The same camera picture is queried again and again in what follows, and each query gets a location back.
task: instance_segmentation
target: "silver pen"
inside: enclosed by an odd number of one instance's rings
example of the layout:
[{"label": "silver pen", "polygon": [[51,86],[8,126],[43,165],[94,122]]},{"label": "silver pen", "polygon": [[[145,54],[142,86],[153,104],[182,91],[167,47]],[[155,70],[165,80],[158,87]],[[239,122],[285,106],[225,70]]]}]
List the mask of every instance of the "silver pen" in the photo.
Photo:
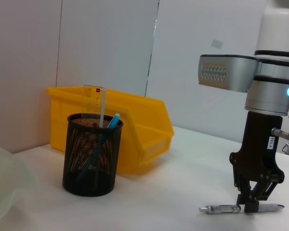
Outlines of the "silver pen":
[{"label": "silver pen", "polygon": [[[263,212],[277,212],[285,208],[279,204],[260,204],[258,213]],[[221,213],[239,213],[241,212],[241,206],[239,205],[208,205],[205,208],[199,208],[199,212],[206,214],[221,214]]]}]

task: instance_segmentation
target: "white wall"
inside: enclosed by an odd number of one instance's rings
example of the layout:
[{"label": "white wall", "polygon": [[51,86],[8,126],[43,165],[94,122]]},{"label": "white wall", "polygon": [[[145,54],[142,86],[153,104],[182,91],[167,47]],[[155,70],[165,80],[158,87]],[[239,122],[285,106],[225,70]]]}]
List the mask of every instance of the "white wall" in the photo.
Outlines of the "white wall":
[{"label": "white wall", "polygon": [[158,0],[64,0],[58,86],[145,94]]},{"label": "white wall", "polygon": [[61,0],[0,0],[0,146],[49,142]]},{"label": "white wall", "polygon": [[265,3],[161,0],[147,96],[165,101],[175,126],[242,141],[246,94],[199,85],[198,62],[202,54],[253,56]]}]

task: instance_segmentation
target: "white table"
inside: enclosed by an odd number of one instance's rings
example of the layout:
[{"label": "white table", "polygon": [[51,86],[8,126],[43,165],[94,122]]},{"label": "white table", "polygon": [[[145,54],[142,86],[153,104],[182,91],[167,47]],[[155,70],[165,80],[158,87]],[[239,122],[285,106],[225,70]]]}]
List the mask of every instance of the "white table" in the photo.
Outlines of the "white table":
[{"label": "white table", "polygon": [[96,198],[62,188],[61,152],[46,145],[18,153],[39,188],[14,206],[0,231],[289,231],[289,156],[277,154],[286,178],[267,202],[285,205],[282,212],[204,215],[200,206],[236,203],[229,155],[241,144],[174,129],[171,150],[156,168],[144,176],[117,176],[113,192]]}]

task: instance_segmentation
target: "label sticker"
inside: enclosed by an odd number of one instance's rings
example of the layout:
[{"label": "label sticker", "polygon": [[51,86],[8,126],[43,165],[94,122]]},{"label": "label sticker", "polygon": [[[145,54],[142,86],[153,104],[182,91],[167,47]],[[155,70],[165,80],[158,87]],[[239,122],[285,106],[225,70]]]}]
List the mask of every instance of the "label sticker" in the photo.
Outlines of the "label sticker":
[{"label": "label sticker", "polygon": [[269,143],[268,143],[268,149],[271,149],[271,150],[273,149],[274,142],[275,142],[275,137],[274,136],[270,136]]}]

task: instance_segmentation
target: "blue pen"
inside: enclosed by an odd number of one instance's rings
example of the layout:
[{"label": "blue pen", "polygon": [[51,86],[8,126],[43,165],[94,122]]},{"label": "blue pen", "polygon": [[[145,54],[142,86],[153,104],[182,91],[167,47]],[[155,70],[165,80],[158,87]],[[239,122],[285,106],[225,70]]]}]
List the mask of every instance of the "blue pen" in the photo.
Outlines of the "blue pen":
[{"label": "blue pen", "polygon": [[[117,123],[120,120],[120,114],[116,113],[115,116],[112,118],[112,120],[110,121],[109,125],[107,126],[107,128],[115,128]],[[101,148],[102,146],[106,143],[108,139],[108,136],[104,135],[102,137],[102,142],[101,142]],[[86,174],[86,172],[88,171],[90,165],[92,164],[92,162],[94,161],[94,159],[98,158],[99,155],[99,148],[97,147],[91,154],[91,157],[87,160],[84,169],[81,171],[80,175],[77,178],[77,181],[80,182],[81,179],[84,177],[84,175]]]}]

